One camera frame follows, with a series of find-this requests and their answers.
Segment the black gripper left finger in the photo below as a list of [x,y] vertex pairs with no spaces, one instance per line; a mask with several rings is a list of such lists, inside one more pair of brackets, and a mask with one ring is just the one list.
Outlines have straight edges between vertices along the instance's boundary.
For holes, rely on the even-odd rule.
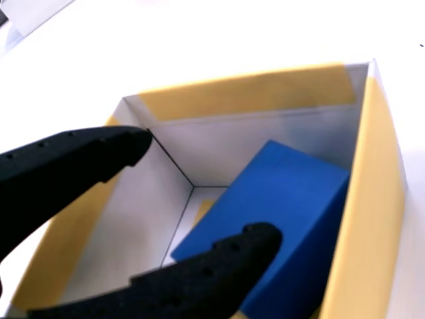
[[142,128],[104,126],[1,154],[1,258],[92,186],[134,166],[151,143]]

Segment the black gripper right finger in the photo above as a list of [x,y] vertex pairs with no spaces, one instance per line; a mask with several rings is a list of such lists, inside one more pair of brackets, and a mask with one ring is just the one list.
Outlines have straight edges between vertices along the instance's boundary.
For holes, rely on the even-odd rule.
[[209,251],[131,278],[122,289],[28,318],[230,318],[275,259],[283,242],[270,223],[247,225]]

